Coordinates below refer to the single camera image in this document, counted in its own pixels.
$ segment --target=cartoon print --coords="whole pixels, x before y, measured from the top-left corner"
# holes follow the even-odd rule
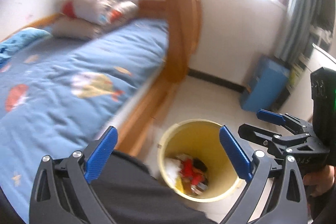
[[[103,73],[86,71],[72,77],[71,92],[78,98],[91,98],[110,94],[112,100],[118,102],[122,90],[114,90],[113,83]]]
[[[120,17],[122,17],[123,13],[118,11],[118,10],[112,10],[111,15],[110,15],[110,22],[113,22]]]
[[[27,100],[26,97],[27,91],[28,86],[24,84],[19,84],[12,87],[8,93],[8,97],[5,102],[6,111],[10,112],[18,105],[23,104]]]
[[[14,176],[12,177],[12,180],[14,181],[14,186],[18,187],[21,184],[21,174],[18,174],[17,172],[14,172]]]
[[[124,73],[126,75],[132,76],[132,73],[130,73],[128,70],[122,68],[122,67],[114,67],[118,72]]]
[[[29,63],[33,63],[36,62],[39,58],[38,54],[33,54],[31,56],[29,56],[26,60],[24,60],[24,63],[29,64]]]
[[[0,73],[8,71],[11,68],[11,66],[12,66],[11,63],[7,63],[2,68],[0,68]]]

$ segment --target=wooden furniture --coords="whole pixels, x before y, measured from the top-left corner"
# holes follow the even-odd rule
[[[197,48],[202,19],[200,0],[139,0],[139,7],[139,16],[166,18],[169,24],[166,65],[128,120],[118,128],[117,149],[144,158],[154,141],[153,127],[163,122],[179,83],[187,75],[190,56]],[[48,25],[56,18],[57,15],[51,15],[25,27]]]

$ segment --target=baseboard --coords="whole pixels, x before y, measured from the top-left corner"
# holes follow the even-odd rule
[[[199,70],[189,69],[188,75],[191,77],[197,78],[197,79],[201,79],[201,80],[216,84],[216,85],[224,86],[228,89],[237,91],[239,93],[242,93],[245,89],[242,85],[232,83],[228,80],[224,80],[222,78],[207,74]]]

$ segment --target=trash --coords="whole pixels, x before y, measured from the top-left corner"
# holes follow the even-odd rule
[[[175,182],[175,187],[177,190],[179,190],[181,193],[185,194],[184,192],[184,188],[183,188],[183,183],[182,183],[182,178],[180,176],[178,176],[176,178],[176,182]]]
[[[199,158],[187,154],[166,158],[165,168],[169,180],[184,194],[198,196],[208,188],[208,168]]]
[[[176,179],[179,177],[179,172],[181,171],[180,166],[180,160],[165,158],[166,173],[172,185],[175,185]]]

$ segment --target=white tile floor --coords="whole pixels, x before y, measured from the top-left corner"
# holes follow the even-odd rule
[[[156,128],[156,141],[150,150],[145,163],[149,166],[154,176],[159,175],[157,165],[157,143],[162,134],[173,124],[192,118],[202,118],[226,125],[232,133],[237,133],[243,123],[253,124],[258,127],[269,128],[268,124],[256,118],[255,113],[243,111],[239,106],[238,92],[208,83],[192,77],[187,77],[181,84],[172,107],[160,128]],[[220,222],[228,213],[239,197],[245,186],[241,186],[225,199],[214,203],[195,203],[183,200],[194,209],[203,211],[208,218]],[[266,203],[272,181],[266,183],[265,190],[250,220],[258,218]]]

